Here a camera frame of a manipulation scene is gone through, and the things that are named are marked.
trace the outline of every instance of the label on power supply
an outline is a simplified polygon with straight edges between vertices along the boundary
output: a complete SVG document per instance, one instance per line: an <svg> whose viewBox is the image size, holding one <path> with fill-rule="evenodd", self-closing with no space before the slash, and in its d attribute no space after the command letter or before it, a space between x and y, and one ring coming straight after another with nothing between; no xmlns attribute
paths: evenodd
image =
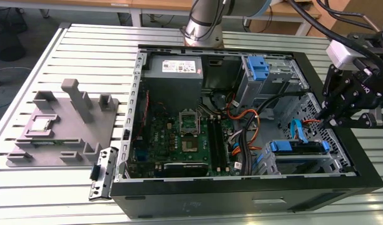
<svg viewBox="0 0 383 225"><path fill-rule="evenodd" d="M163 73L196 73L194 61L165 60L161 62Z"/></svg>

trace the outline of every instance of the metal bracket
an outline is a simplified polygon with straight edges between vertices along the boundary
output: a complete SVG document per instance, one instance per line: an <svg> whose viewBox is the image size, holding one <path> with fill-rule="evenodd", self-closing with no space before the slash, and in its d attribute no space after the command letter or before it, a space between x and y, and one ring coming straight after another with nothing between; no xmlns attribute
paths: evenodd
<svg viewBox="0 0 383 225"><path fill-rule="evenodd" d="M109 190L113 177L114 162L118 149L114 147L105 148L99 151L97 164L90 170L90 195L89 201L110 200Z"/></svg>

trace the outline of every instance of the red cable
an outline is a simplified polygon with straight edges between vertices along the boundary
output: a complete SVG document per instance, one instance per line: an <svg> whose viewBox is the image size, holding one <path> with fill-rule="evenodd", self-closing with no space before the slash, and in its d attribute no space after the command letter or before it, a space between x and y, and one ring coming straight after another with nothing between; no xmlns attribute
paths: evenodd
<svg viewBox="0 0 383 225"><path fill-rule="evenodd" d="M142 131L142 127L143 127L143 120L146 117L147 104L149 104L149 94L147 93L149 93L149 91L146 90L146 104L145 104L145 111L143 111L142 120L141 120L141 127L139 127L139 130L137 132L137 136L133 138L131 142L137 140L137 137L139 136L141 131Z"/></svg>

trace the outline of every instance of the table leg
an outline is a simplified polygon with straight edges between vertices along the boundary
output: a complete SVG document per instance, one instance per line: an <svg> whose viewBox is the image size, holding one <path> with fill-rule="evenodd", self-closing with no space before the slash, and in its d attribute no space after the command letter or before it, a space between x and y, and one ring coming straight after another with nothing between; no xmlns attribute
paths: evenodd
<svg viewBox="0 0 383 225"><path fill-rule="evenodd" d="M45 9L38 9L38 11L39 11L39 13L41 13L41 16L42 16L42 18L47 18L49 17L49 9L47 10L45 10Z"/></svg>
<svg viewBox="0 0 383 225"><path fill-rule="evenodd" d="M130 8L130 21L133 27L142 27L141 10L138 8Z"/></svg>
<svg viewBox="0 0 383 225"><path fill-rule="evenodd" d="M310 28L310 24L304 20L302 23L298 26L296 36L305 36Z"/></svg>

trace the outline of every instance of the motherboard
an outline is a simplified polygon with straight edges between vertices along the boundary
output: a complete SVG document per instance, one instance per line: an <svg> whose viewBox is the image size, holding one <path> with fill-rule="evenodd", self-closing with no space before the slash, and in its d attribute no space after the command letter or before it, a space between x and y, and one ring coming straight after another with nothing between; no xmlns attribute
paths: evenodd
<svg viewBox="0 0 383 225"><path fill-rule="evenodd" d="M230 120L184 111L175 117L153 117L147 134L133 143L133 161L127 164L131 178L234 173L225 142L232 134Z"/></svg>

